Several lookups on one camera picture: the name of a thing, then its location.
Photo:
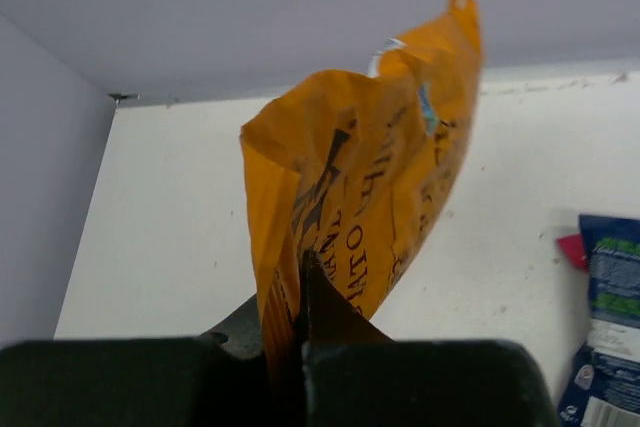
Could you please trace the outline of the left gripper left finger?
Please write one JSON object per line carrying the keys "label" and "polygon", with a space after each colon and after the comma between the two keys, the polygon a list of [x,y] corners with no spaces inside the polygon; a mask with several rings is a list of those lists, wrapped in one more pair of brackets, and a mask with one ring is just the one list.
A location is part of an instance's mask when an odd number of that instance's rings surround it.
{"label": "left gripper left finger", "polygon": [[256,295],[249,297],[222,321],[205,331],[202,337],[243,361],[263,357],[264,344]]}

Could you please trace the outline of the orange snack packet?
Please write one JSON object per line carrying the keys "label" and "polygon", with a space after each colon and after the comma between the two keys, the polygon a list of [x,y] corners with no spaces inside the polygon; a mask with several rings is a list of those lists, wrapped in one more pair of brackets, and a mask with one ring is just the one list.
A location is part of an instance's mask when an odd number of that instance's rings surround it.
{"label": "orange snack packet", "polygon": [[314,73],[241,130],[267,366],[293,366],[306,252],[371,317],[430,234],[473,126],[483,48],[475,0],[395,38],[367,74]]}

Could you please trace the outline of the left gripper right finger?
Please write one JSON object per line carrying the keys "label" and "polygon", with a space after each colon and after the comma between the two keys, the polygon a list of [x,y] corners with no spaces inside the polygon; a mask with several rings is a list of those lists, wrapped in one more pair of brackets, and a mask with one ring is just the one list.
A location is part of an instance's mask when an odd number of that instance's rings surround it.
{"label": "left gripper right finger", "polygon": [[301,304],[295,329],[300,345],[392,342],[340,294],[315,251],[304,252],[299,273]]}

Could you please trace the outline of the dark blue snack packet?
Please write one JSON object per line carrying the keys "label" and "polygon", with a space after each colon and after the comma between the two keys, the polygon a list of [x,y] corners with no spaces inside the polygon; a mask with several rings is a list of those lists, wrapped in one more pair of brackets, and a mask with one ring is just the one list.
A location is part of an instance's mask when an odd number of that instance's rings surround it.
{"label": "dark blue snack packet", "polygon": [[639,221],[581,214],[590,327],[557,407],[562,426],[639,425]]}

